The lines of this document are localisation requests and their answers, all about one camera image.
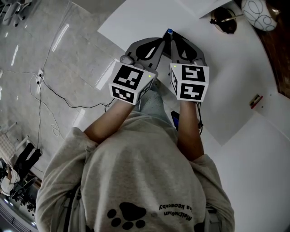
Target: white table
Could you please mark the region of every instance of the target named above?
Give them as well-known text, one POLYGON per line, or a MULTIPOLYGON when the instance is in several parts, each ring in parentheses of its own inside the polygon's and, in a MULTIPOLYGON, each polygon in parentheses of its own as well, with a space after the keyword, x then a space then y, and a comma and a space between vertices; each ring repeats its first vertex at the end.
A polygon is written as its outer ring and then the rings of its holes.
MULTIPOLYGON (((234 2, 226 8, 241 13, 234 2)), ((167 28, 196 44, 210 67, 203 123, 223 145, 252 117, 250 100, 277 89, 268 57, 250 24, 240 17, 235 34, 223 34, 209 21, 209 15, 198 19, 175 0, 127 0, 98 31, 125 51, 137 40, 162 37, 167 28)), ((169 64, 163 56, 157 71, 172 91, 169 64)))

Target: gray sweatshirt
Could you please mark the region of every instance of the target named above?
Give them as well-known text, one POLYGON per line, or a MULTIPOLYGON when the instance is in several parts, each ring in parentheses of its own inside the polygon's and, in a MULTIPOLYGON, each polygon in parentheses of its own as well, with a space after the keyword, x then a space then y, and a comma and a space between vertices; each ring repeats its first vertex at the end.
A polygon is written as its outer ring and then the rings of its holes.
POLYGON ((100 145, 73 128, 49 164, 36 202, 36 223, 49 232, 53 208, 81 182, 86 224, 99 231, 187 231, 217 210, 222 230, 234 213, 208 155, 189 162, 177 132, 162 120, 132 113, 100 145))

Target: paw print logo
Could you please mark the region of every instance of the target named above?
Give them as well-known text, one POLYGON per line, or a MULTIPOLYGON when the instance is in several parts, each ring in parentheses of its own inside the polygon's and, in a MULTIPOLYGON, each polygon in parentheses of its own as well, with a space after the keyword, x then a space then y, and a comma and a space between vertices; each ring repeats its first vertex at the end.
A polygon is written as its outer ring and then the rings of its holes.
MULTIPOLYGON (((122 225, 124 230, 130 230, 134 226, 133 221, 136 221, 135 225, 137 228, 143 228, 145 226, 145 221, 140 219, 146 215, 146 209, 129 202, 121 203, 119 208, 122 211, 123 218, 126 220, 126 222, 122 225)), ((117 211, 114 209, 111 209, 108 212, 108 218, 113 218, 111 222, 113 227, 117 227, 122 223, 122 220, 119 217, 116 217, 116 215, 117 211)))

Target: white marker cube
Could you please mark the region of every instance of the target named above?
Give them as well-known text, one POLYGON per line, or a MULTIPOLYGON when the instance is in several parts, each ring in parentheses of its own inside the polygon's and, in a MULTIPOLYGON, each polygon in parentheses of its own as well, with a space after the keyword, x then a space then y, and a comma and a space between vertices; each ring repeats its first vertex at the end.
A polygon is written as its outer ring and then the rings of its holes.
POLYGON ((136 105, 150 90, 155 74, 132 65, 116 62, 109 79, 112 97, 136 105))
POLYGON ((209 67, 170 64, 170 83, 178 100, 203 102, 208 89, 209 67))

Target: gray tile floor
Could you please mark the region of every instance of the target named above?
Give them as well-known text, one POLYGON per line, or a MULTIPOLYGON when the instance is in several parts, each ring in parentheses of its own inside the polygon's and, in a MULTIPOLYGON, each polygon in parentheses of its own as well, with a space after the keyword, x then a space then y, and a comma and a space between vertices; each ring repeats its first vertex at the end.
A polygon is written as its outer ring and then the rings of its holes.
MULTIPOLYGON (((0 125, 17 121, 19 136, 29 135, 37 144, 39 101, 31 96, 29 88, 39 99, 40 89, 32 73, 38 73, 44 64, 46 83, 72 106, 93 106, 111 101, 108 89, 99 91, 95 84, 113 60, 124 54, 97 31, 118 5, 114 7, 104 7, 103 11, 90 14, 68 4, 67 0, 38 0, 28 9, 27 19, 18 27, 0 25, 0 69, 4 71, 0 78, 0 125), (67 12, 64 23, 59 27, 64 12, 67 12), (55 47, 65 27, 67 30, 55 47), (12 63, 16 48, 18 51, 12 63)), ((103 114, 104 107, 72 109, 43 83, 41 91, 42 101, 53 113, 41 104, 39 144, 43 156, 36 167, 44 171, 70 128, 78 126, 84 130, 103 114), (55 124, 59 127, 59 136, 55 124)), ((171 104, 170 98, 167 103, 174 109, 176 104, 171 104)), ((167 113, 172 111, 167 104, 165 109, 167 113)), ((43 175, 34 168, 32 171, 39 177, 43 175)))

